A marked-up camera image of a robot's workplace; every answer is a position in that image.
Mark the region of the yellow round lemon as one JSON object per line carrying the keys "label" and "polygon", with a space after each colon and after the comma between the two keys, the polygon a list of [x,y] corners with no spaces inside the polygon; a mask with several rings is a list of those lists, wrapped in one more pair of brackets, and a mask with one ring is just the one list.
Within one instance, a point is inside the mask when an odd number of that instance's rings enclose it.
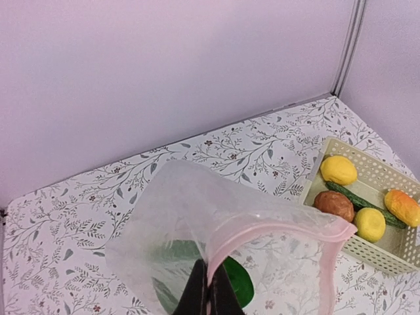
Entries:
{"label": "yellow round lemon", "polygon": [[383,214],[373,208],[362,208],[354,218],[354,225],[357,227],[357,236],[370,242],[378,242],[386,230],[386,221]]}

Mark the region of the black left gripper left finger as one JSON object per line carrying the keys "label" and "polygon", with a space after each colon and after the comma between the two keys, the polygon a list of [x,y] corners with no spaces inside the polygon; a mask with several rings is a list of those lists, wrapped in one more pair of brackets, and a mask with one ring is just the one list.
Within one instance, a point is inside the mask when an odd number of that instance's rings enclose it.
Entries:
{"label": "black left gripper left finger", "polygon": [[208,290],[207,264],[198,259],[173,315],[206,315]]}

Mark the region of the orange yellow mango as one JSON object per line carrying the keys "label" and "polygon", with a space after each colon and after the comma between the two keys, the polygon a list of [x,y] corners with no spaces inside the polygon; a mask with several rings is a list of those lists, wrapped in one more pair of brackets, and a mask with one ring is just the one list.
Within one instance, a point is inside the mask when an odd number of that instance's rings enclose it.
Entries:
{"label": "orange yellow mango", "polygon": [[419,204],[401,190],[390,190],[385,194],[386,208],[406,225],[419,226]]}

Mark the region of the green white bok choy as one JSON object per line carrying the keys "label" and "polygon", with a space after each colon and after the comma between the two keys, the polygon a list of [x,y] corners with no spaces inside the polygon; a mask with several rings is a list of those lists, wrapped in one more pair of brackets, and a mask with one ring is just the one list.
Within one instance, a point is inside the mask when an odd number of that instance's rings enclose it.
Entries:
{"label": "green white bok choy", "polygon": [[244,314],[254,297],[246,269],[227,257],[208,278],[201,246],[175,240],[152,251],[152,284],[167,314]]}

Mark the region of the clear zip top bag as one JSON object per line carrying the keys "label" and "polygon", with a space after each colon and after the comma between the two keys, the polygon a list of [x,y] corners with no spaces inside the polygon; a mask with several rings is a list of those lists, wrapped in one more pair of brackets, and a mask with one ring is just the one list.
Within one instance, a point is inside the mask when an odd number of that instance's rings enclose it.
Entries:
{"label": "clear zip top bag", "polygon": [[167,314],[152,284],[150,255],[192,240],[208,278],[227,257],[246,269],[255,293],[245,314],[332,314],[336,258],[355,232],[341,217],[175,160],[155,174],[121,235],[106,245],[106,264],[153,314]]}

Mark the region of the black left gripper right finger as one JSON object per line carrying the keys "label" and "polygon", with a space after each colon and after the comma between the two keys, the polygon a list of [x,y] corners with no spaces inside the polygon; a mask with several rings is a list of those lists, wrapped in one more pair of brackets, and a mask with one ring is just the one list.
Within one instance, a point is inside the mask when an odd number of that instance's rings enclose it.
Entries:
{"label": "black left gripper right finger", "polygon": [[244,315],[228,274],[220,265],[215,274],[210,287],[210,315]]}

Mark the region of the brown potato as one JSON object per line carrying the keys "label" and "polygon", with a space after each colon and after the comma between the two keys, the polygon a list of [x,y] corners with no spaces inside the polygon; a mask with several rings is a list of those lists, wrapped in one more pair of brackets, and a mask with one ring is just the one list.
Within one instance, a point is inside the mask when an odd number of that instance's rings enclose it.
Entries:
{"label": "brown potato", "polygon": [[314,199],[313,206],[323,213],[329,213],[345,219],[354,220],[355,212],[352,202],[344,195],[335,191],[320,192]]}

